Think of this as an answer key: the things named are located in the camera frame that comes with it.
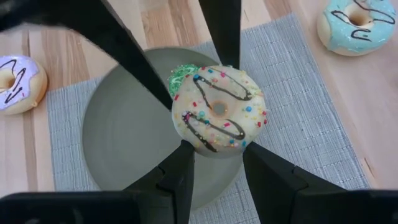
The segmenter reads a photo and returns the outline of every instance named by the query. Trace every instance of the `blue frosted donut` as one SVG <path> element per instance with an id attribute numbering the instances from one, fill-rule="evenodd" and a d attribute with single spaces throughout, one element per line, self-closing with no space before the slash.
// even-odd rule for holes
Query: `blue frosted donut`
<path id="1" fill-rule="evenodd" d="M 328 50 L 359 56 L 383 46 L 395 24 L 396 11 L 388 0 L 331 0 L 317 29 Z"/>

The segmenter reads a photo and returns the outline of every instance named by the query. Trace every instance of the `wooden table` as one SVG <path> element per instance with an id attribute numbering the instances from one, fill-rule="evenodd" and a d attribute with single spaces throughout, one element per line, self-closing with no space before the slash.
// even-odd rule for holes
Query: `wooden table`
<path id="1" fill-rule="evenodd" d="M 210 40 L 198 0 L 110 0 L 143 49 L 192 46 Z M 243 0 L 242 28 L 291 12 L 307 42 L 371 185 L 398 188 L 398 34 L 361 58 L 340 57 L 322 47 L 315 18 L 326 0 Z M 0 54 L 30 55 L 55 90 L 100 77 L 116 65 L 78 34 L 35 27 L 0 35 Z M 0 116 L 0 196 L 54 190 L 45 100 L 34 110 Z"/>

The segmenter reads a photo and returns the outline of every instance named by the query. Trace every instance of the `placemat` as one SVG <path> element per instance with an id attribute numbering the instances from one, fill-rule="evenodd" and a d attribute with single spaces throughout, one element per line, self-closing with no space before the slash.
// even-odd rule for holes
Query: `placemat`
<path id="1" fill-rule="evenodd" d="M 241 42 L 241 68 L 262 88 L 269 109 L 269 123 L 256 142 L 346 189 L 368 188 L 297 18 L 290 14 L 244 30 Z M 193 49 L 218 58 L 212 42 Z M 47 95 L 58 191 L 98 190 L 79 150 L 84 109 L 99 82 Z M 191 214 L 190 223 L 259 223 L 244 172 L 221 198 Z"/>

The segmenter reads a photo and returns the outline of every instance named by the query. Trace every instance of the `gray plate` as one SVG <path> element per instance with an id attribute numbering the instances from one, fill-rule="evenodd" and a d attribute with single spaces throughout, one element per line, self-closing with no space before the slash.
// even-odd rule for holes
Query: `gray plate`
<path id="1" fill-rule="evenodd" d="M 180 48 L 145 52 L 167 83 L 178 65 L 217 65 L 213 59 Z M 153 169 L 180 144 L 170 112 L 120 66 L 98 85 L 83 121 L 83 155 L 88 170 L 102 190 L 121 190 Z M 195 155 L 192 210 L 215 198 L 234 181 L 241 157 L 209 159 Z"/>

